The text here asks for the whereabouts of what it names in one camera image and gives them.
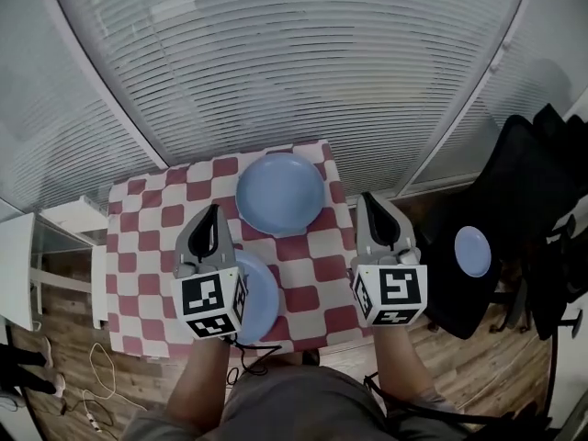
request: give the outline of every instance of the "blue plate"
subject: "blue plate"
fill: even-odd
[[[235,258],[245,268],[249,289],[237,341],[241,345],[250,345],[266,336],[274,326],[279,308],[277,282],[269,268],[256,256],[235,250]]]
[[[304,232],[324,205],[316,167],[294,153],[270,153],[250,164],[237,184],[237,209],[260,232]]]
[[[482,277],[490,269],[492,251],[484,234],[467,225],[459,229],[454,243],[461,270],[471,277]]]

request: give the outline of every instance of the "checkered tablecloth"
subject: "checkered tablecloth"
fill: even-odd
[[[240,219],[239,175],[266,153],[310,160],[325,184],[325,207],[305,235],[275,238]],[[343,186],[327,141],[237,153],[140,175],[114,185],[108,204],[107,305],[112,349],[138,356],[183,357],[192,336],[175,318],[169,282],[175,239],[210,203],[222,206],[233,242],[276,277],[280,307],[262,345],[282,352],[334,345],[364,334],[346,269],[356,255]]]

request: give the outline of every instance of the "window blinds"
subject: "window blinds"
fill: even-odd
[[[463,106],[517,0],[60,0],[163,158],[327,138],[394,187]]]
[[[0,196],[23,210],[87,194],[153,163],[88,85],[42,0],[0,0]]]
[[[528,120],[547,103],[563,116],[588,80],[586,0],[531,0],[499,70],[418,176],[418,184],[478,173],[504,122]]]

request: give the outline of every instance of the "white cable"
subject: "white cable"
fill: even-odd
[[[525,352],[525,350],[529,347],[529,345],[531,345],[531,343],[533,343],[536,340],[537,337],[538,337],[538,335],[535,335],[528,342],[526,342],[526,345],[523,347],[523,349],[516,354],[516,356],[513,358],[513,360],[508,365],[506,365],[506,367],[503,368],[502,371],[500,371],[498,374],[496,374],[496,376],[494,376],[492,378],[492,380],[490,382],[488,382],[488,384],[486,384],[484,387],[482,387],[481,390],[476,395],[474,395],[471,399],[469,399],[468,401],[465,401],[461,405],[459,405],[459,407],[457,407],[457,410],[461,412],[461,409],[463,407],[465,407],[466,405],[468,405],[468,404],[472,403],[473,401],[475,401],[476,399],[478,399],[482,395],[482,393],[485,392],[494,383],[495,380],[497,380],[502,374],[504,374],[515,363],[515,361],[518,359],[518,357],[520,357]]]
[[[94,354],[94,350],[96,349],[97,346],[106,355],[106,357],[108,358],[108,361],[110,362],[110,365],[112,366],[112,389],[109,389],[106,385],[104,385],[104,383],[100,379],[100,376],[98,376],[98,373],[96,372],[96,368],[94,367],[94,363],[92,362],[92,355]],[[90,350],[89,359],[90,359],[90,366],[91,366],[92,370],[94,371],[94,375],[96,376],[96,379],[98,380],[98,384],[100,384],[104,389],[106,389],[109,392],[109,394],[106,397],[102,397],[100,395],[94,394],[91,390],[88,390],[88,389],[82,390],[82,400],[84,401],[84,408],[85,408],[86,415],[90,414],[90,411],[88,410],[88,407],[85,404],[85,401],[86,401],[85,395],[87,393],[89,393],[90,395],[92,395],[96,399],[100,399],[101,401],[110,400],[115,395],[118,395],[121,399],[127,401],[131,405],[134,405],[135,407],[138,407],[138,408],[142,408],[143,410],[147,410],[142,405],[139,405],[138,403],[135,403],[134,401],[130,401],[124,395],[120,395],[119,393],[117,393],[117,371],[114,367],[114,363],[112,362],[112,359],[110,359],[110,356],[107,353],[107,350],[104,349],[104,346],[102,346],[100,343],[94,343],[94,345],[92,346],[92,349]]]

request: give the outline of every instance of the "forearm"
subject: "forearm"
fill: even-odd
[[[219,425],[230,349],[219,338],[194,342],[186,368],[167,403],[169,417],[193,424],[205,433]]]
[[[386,393],[408,401],[435,387],[404,327],[374,328],[374,346],[379,386]]]

